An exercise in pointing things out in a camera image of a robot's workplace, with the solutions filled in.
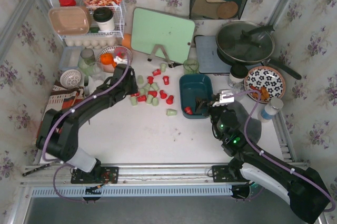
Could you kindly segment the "red coffee capsule bottom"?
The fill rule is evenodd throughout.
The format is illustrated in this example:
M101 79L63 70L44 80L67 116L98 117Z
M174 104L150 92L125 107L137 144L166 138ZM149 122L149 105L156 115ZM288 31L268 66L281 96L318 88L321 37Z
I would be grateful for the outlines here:
M185 111L185 113L188 114L188 115L192 115L192 114L193 114L193 111L192 111L192 109L191 109L190 106L185 107L185 108L184 108L184 111Z

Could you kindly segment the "teal plastic storage basket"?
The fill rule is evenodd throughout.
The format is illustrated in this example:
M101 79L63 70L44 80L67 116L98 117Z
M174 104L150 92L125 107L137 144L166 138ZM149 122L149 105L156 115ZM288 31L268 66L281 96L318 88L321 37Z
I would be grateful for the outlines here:
M206 114L195 113L196 97L212 99L213 87L211 79L204 74L187 74L179 80L181 110L187 119L205 119ZM184 108L190 106L193 114L185 113Z

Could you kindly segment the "green coffee capsule lone bottom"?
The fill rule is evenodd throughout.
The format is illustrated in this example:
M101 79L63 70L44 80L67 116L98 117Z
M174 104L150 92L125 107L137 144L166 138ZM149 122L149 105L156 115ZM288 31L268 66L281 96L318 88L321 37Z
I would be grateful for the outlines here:
M175 110L175 109L167 109L166 110L166 115L167 116L176 116L177 115L177 110Z

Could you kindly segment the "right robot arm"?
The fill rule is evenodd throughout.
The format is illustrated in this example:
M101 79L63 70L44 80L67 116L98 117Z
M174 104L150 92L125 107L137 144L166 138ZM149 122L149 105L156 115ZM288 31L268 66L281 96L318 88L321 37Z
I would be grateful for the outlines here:
M235 98L236 94L224 89L210 99L195 100L195 111L210 119L213 136L232 158L227 165L231 176L253 181L273 192L306 223L315 223L322 213L334 211L336 202L316 170L281 161L251 140L247 128L252 113L234 109Z

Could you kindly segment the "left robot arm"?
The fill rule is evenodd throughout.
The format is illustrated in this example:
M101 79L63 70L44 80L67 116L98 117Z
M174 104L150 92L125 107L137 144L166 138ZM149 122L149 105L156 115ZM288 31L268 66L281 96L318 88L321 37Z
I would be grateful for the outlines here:
M102 173L101 162L79 147L79 129L98 113L137 92L135 71L128 56L127 63L117 64L113 76L105 79L87 98L69 109L50 109L45 113L36 140L42 159L47 162L62 161L98 177Z

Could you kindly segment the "small clear wine glass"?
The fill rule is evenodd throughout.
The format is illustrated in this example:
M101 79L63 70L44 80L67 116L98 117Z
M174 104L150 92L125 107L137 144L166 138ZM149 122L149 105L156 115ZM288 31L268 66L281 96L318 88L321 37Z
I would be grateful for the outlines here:
M242 93L245 91L245 87L243 83L236 83L236 82L229 81L229 86L233 94L238 94L238 93Z

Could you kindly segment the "patterned fruit bowl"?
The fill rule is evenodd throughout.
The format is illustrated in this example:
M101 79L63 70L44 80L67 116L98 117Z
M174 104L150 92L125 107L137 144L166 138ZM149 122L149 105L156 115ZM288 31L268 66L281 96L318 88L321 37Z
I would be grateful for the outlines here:
M97 56L96 61L101 65L102 70L106 73L114 73L114 70L115 70L115 68L118 64L127 64L128 60L129 60L130 64L132 63L133 55L132 55L132 52L128 48L124 47L127 50L127 56L125 56L125 58L119 58L119 57L115 57L115 55L114 55L115 47L116 46L107 47L107 48L103 49L99 53L99 55ZM103 65L101 63L100 56L104 53L111 53L113 55L113 64L112 65Z

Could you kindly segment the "orange mandarin left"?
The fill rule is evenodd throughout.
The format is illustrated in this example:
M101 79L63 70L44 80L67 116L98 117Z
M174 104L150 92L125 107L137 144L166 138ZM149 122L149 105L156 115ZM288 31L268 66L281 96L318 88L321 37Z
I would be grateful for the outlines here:
M100 56L100 60L103 65L112 65L113 55L111 53L104 53Z

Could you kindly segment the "clear drinking glass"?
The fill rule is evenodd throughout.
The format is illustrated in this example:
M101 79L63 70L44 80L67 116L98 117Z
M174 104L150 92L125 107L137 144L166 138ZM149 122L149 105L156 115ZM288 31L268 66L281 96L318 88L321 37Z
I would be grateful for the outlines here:
M91 63L89 65L88 74L93 79L103 79L103 77L104 77L103 71L97 63Z

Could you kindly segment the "pink peach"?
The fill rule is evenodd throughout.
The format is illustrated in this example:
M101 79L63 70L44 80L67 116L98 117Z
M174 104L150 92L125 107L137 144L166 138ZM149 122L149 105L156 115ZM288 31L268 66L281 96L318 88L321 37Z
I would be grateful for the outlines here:
M115 57L125 58L127 56L127 50L123 46L116 46L114 49Z

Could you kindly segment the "black lidded white jar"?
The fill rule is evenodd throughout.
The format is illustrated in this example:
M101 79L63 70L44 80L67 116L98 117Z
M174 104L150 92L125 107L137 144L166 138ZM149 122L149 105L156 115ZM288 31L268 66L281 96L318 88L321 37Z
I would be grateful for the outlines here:
M230 69L228 85L233 87L235 84L239 84L244 81L245 77L248 75L248 69L241 64L234 64Z

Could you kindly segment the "metal fork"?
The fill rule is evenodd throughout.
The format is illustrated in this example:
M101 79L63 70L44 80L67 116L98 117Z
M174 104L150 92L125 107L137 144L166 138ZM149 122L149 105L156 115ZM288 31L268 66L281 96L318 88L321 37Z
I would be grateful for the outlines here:
M87 97L90 95L90 90L89 90L89 78L88 76L84 76L84 96Z

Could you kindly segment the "green glass cup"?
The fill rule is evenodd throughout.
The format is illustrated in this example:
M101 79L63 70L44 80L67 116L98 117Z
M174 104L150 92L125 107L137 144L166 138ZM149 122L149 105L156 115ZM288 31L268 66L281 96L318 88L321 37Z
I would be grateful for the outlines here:
M196 59L187 59L183 63L184 74L198 74L199 73L199 63Z

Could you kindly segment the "orange cup behind board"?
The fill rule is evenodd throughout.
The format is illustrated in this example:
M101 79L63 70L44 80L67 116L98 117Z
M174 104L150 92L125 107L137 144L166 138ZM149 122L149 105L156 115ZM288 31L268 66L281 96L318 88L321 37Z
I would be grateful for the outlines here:
M124 34L124 38L122 39L122 46L128 48L128 49L132 49L131 47L131 34Z

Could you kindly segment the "grey induction cooker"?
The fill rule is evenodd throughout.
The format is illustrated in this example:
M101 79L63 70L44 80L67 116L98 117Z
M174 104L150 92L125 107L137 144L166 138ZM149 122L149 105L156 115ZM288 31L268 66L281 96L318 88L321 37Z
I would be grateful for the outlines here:
M196 35L194 42L201 74L228 75L230 73L231 66L224 63L218 56L215 36Z

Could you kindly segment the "green tinted glass jar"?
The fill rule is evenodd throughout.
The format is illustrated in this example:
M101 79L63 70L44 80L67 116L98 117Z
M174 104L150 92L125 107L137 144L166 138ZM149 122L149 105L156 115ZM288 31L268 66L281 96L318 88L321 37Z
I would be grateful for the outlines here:
M89 70L90 64L96 62L94 51L90 48L85 48L80 52L80 58L78 61L79 69L86 74Z

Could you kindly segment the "fried food on plate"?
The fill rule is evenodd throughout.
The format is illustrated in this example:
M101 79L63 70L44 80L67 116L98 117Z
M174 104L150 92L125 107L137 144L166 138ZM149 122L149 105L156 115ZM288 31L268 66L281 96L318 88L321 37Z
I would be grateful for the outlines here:
M261 95L261 97L260 97L261 101L269 101L270 95L269 95L266 87L262 86L261 88L258 88L258 87L255 87L253 85L250 85L249 87L252 90L256 90L256 91L259 92L259 94Z

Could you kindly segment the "white blue bottle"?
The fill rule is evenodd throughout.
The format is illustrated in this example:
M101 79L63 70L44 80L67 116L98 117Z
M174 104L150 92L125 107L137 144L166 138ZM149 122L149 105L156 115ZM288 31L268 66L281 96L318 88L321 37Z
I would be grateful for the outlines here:
M258 119L262 123L267 123L283 108L284 103L281 99L273 97L259 112Z

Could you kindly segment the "white egg tray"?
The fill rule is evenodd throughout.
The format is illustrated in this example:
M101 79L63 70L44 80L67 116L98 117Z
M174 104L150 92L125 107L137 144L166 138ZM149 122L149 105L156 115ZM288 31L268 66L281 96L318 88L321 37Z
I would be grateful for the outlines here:
M89 49L104 49L116 45L118 38L65 38L68 47L82 46Z

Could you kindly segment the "metal cutting board stand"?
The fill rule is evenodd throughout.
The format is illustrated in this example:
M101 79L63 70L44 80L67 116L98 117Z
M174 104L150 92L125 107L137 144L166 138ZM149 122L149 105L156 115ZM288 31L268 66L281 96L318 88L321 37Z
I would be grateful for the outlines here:
M164 46L161 45L161 44L156 44L156 45L154 45L154 47L153 47L151 53L150 53L150 54L148 55L148 57L147 57L147 61L148 61L148 62L151 62L155 57L156 57L156 58L159 58L161 61L166 62L166 63L168 64L168 67L169 67L169 68L175 67L175 62L173 62L173 61L169 58L169 56L168 56L168 54L167 54L167 52L166 52Z

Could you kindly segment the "white strainer bowl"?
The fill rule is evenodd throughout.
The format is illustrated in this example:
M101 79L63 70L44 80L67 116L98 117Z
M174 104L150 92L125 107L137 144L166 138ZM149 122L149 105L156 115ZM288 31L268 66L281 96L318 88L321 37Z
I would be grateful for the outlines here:
M62 73L60 83L67 89L77 87L82 79L82 74L75 69L70 69Z

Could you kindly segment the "blue floral plate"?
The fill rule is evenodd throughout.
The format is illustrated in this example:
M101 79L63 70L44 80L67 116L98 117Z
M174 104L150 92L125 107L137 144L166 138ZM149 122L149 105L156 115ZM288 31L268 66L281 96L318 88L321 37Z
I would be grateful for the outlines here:
M245 90L251 90L250 85L266 87L270 95L269 101L273 97L281 99L285 94L286 84L283 76L271 67L259 66L250 69L244 80ZM269 101L260 100L259 103L267 104Z

